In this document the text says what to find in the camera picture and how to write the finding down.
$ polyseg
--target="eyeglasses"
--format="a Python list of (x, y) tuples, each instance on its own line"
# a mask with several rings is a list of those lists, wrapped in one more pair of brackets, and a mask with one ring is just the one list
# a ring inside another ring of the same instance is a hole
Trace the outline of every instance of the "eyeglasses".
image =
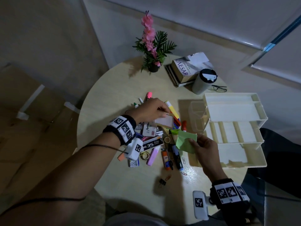
[(227, 92), (226, 86), (217, 86), (217, 85), (211, 85), (208, 90), (214, 90), (218, 93), (225, 93)]

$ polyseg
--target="black lid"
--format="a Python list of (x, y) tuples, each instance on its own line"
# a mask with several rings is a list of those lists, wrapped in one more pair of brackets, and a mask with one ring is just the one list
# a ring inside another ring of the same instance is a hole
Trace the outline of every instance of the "black lid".
[[(206, 79), (202, 74), (211, 74), (211, 75), (216, 75), (216, 79), (214, 79), (213, 81)], [(199, 73), (199, 77), (201, 78), (201, 80), (205, 83), (214, 83), (217, 80), (217, 74), (214, 70), (211, 69), (202, 69)]]

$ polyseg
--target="person's left hand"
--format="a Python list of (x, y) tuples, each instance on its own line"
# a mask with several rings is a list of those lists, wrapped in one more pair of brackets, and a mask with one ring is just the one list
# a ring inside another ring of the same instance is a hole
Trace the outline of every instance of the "person's left hand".
[(136, 123), (151, 122), (157, 118), (166, 117), (166, 113), (170, 113), (167, 105), (158, 98), (150, 98), (145, 103), (141, 104), (133, 110), (126, 111)]

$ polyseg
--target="table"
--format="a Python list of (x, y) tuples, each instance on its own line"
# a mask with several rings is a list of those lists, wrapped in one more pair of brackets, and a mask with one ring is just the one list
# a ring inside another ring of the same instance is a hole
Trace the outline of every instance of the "table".
[[(178, 56), (169, 55), (164, 64), (169, 64)], [(143, 70), (140, 72), (142, 57), (133, 58), (118, 64), (107, 71), (89, 91), (78, 120), (78, 148), (88, 144), (97, 137), (110, 120), (133, 108), (151, 91), (153, 97), (170, 101), (179, 112), (181, 120), (187, 120), (187, 131), (191, 131), (188, 106), (192, 100), (201, 100), (202, 95), (191, 91), (191, 85), (176, 88), (164, 67), (156, 73)], [(224, 86), (219, 77), (216, 85)], [(198, 222), (194, 216), (192, 192), (202, 190), (210, 193), (211, 182), (201, 167), (191, 166), (195, 155), (183, 152), (185, 159), (184, 176), (176, 168), (173, 171), (164, 169), (162, 156), (157, 155), (150, 167), (140, 160), (140, 166), (130, 168), (127, 160), (121, 162), (116, 152), (109, 167), (96, 184), (96, 191), (113, 208), (119, 211), (145, 213), (161, 217), (170, 224), (192, 224)], [(225, 168), (225, 173), (235, 182), (241, 184), (246, 168)], [(166, 186), (159, 188), (159, 179), (171, 175)], [(215, 206), (208, 207), (209, 214), (217, 212)]]

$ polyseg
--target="travel mug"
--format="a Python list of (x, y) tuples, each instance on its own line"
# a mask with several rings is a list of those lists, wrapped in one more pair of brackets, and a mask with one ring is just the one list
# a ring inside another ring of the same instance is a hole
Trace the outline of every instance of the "travel mug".
[(192, 92), (195, 94), (201, 94), (216, 80), (217, 75), (214, 70), (202, 69), (193, 83)]

